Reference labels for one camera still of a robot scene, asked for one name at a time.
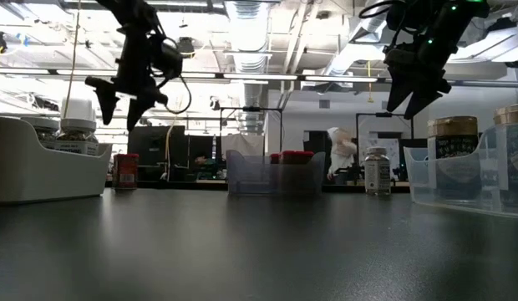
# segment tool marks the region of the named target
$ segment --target clear plastic tray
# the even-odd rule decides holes
[[[243,156],[229,150],[227,184],[232,195],[317,195],[322,191],[326,154],[315,154],[306,165],[270,164],[270,158]]]
[[[429,160],[404,148],[413,202],[518,217],[518,125],[488,129],[468,156]]]

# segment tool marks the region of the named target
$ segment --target ventilation duct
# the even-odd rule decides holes
[[[267,50],[269,3],[228,1],[226,11],[231,22],[231,46],[235,51],[261,53]],[[266,71],[267,56],[239,54],[233,56],[237,73],[260,74]],[[263,84],[242,84],[240,106],[265,107],[267,88]],[[257,133],[262,130],[263,114],[243,112],[237,116],[243,132]]]

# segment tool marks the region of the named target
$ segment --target fluorescent light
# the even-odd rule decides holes
[[[93,76],[115,76],[116,70],[87,70],[87,69],[78,69],[74,70],[74,75],[93,75]],[[71,75],[72,70],[62,69],[57,70],[57,73],[60,75]]]
[[[342,83],[375,83],[378,79],[353,76],[306,76],[308,81],[342,82]]]
[[[224,74],[226,79],[263,79],[263,80],[296,80],[296,75],[288,74]]]
[[[183,79],[214,79],[216,74],[204,72],[183,72],[181,73]]]
[[[0,68],[0,74],[49,74],[46,69]]]
[[[232,84],[268,84],[268,80],[232,79]]]

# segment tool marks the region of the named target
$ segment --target spice jar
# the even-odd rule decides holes
[[[90,120],[61,120],[57,150],[89,156],[98,155],[99,142],[94,135],[95,128],[95,122]]]
[[[518,207],[518,105],[498,109],[496,125],[498,179],[503,209]]]
[[[38,141],[43,147],[54,150],[58,134],[58,121],[39,117],[22,117],[21,120],[27,121],[33,126]]]
[[[369,195],[382,196],[391,193],[391,164],[384,147],[367,149],[365,158],[365,191]]]
[[[453,116],[428,122],[429,183],[439,202],[475,202],[481,191],[478,120]],[[464,160],[440,160],[466,156]]]

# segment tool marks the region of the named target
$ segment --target red can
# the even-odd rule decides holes
[[[114,189],[136,189],[138,169],[138,154],[114,155],[112,187]]]

